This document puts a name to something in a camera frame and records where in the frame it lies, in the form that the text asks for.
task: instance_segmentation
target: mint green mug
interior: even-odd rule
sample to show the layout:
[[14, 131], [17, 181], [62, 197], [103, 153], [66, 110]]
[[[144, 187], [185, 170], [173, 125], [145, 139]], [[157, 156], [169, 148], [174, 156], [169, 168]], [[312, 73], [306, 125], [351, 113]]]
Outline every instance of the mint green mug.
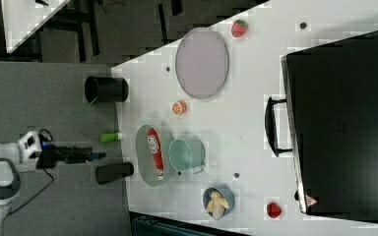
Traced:
[[185, 172], [193, 169], [194, 174], [204, 171], [202, 167], [205, 159], [205, 149], [197, 139], [178, 139], [171, 142], [168, 157], [174, 169]]

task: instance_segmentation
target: round plate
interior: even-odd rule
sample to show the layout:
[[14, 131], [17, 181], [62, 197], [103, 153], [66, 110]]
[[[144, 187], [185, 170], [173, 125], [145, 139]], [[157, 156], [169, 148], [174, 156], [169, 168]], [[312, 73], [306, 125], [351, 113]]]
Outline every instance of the round plate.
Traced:
[[221, 36], [207, 28], [189, 31], [177, 49], [175, 67], [178, 82], [190, 96], [205, 99], [217, 94], [228, 72]]

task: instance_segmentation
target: black cup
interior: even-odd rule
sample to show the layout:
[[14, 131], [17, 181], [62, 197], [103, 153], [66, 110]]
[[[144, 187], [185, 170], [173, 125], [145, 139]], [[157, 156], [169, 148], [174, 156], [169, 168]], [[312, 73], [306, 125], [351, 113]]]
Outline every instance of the black cup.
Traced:
[[130, 162], [110, 164], [96, 168], [96, 181], [104, 185], [115, 180], [123, 179], [134, 174], [134, 165]]
[[85, 82], [86, 100], [91, 103], [125, 101], [128, 97], [128, 84], [124, 78], [103, 78], [89, 76]]

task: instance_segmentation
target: red triangle sticker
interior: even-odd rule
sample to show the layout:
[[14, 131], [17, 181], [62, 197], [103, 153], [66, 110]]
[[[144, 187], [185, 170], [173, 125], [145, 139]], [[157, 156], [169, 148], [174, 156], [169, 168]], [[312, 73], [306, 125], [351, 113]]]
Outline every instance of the red triangle sticker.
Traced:
[[312, 199], [311, 197], [305, 195], [305, 199], [306, 199], [306, 204], [308, 205], [308, 207], [312, 207], [316, 204], [318, 204], [318, 202], [314, 199]]

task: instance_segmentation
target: small bowl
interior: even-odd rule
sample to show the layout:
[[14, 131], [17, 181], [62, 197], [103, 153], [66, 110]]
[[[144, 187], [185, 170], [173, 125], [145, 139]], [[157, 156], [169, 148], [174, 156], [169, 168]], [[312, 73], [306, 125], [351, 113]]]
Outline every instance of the small bowl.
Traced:
[[234, 206], [235, 206], [235, 198], [234, 198], [234, 195], [232, 194], [232, 192], [229, 190], [229, 188], [226, 186], [226, 185], [219, 185], [219, 186], [215, 186], [213, 188], [208, 188], [205, 192], [204, 192], [204, 208], [207, 209], [208, 207], [208, 203], [210, 202], [211, 200], [211, 193], [213, 191], [218, 191], [220, 192], [220, 194], [226, 199], [226, 201], [228, 202], [228, 205], [229, 205], [229, 208], [226, 208], [225, 211], [223, 212], [223, 216], [222, 218], [224, 218], [226, 215], [228, 215], [229, 213], [231, 213], [231, 211], [234, 209]]

